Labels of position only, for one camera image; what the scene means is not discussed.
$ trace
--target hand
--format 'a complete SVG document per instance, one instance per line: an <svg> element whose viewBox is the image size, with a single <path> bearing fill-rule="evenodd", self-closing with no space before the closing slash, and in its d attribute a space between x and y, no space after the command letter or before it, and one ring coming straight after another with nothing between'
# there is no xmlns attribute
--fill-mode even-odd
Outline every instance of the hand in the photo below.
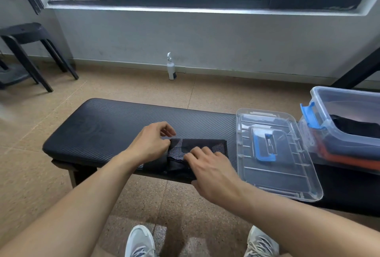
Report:
<svg viewBox="0 0 380 257"><path fill-rule="evenodd" d="M136 166L153 161L161 157L169 148L170 140L161 137L173 137L176 131L167 122L153 123L145 126L136 136L129 147L121 154L125 154L136 162Z"/></svg>
<svg viewBox="0 0 380 257"><path fill-rule="evenodd" d="M213 153L208 147L195 147L184 156L197 180L192 185L198 193L220 207L231 210L241 195L244 182L240 179L229 159L220 152Z"/></svg>

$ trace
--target plastic storage box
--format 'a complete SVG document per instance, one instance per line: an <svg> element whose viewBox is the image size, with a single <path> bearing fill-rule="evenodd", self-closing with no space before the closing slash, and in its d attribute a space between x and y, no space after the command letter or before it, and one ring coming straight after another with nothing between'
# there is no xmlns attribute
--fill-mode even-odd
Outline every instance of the plastic storage box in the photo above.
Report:
<svg viewBox="0 0 380 257"><path fill-rule="evenodd" d="M311 96L298 124L308 151L332 164L380 171L380 138L347 134L331 118L380 124L380 94L317 86Z"/></svg>
<svg viewBox="0 0 380 257"><path fill-rule="evenodd" d="M236 130L237 171L242 180L301 201L322 198L314 165L291 115L239 109Z"/></svg>

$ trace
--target white wall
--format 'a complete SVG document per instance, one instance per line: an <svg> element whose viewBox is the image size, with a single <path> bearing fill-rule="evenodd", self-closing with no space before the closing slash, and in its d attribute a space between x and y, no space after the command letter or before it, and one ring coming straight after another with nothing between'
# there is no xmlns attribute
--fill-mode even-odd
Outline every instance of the white wall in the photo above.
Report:
<svg viewBox="0 0 380 257"><path fill-rule="evenodd" d="M340 77L380 46L380 0L367 16L84 9L36 16L26 0L0 4L1 27L39 21L76 59L165 64L171 51L180 66ZM40 46L28 53L46 55Z"/></svg>

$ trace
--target shoelace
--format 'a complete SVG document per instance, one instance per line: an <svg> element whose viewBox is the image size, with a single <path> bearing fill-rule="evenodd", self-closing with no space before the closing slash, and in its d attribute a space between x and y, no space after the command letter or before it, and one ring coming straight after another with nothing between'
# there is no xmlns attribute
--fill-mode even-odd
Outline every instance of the shoelace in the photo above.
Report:
<svg viewBox="0 0 380 257"><path fill-rule="evenodd" d="M273 247L272 244L264 237L257 237L257 245L252 241L248 242L249 251L244 257L273 257Z"/></svg>
<svg viewBox="0 0 380 257"><path fill-rule="evenodd" d="M154 249L151 248L148 251L145 251L146 246L141 246L136 248L135 251L133 251L131 257L154 257Z"/></svg>

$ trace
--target person's right arm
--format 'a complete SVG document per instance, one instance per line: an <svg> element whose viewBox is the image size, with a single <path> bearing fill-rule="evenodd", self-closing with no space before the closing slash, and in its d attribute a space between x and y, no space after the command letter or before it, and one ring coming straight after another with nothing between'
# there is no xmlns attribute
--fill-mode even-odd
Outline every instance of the person's right arm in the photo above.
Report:
<svg viewBox="0 0 380 257"><path fill-rule="evenodd" d="M185 155L208 201L253 223L293 257L379 257L380 233L354 221L260 190L240 179L221 153L194 148Z"/></svg>

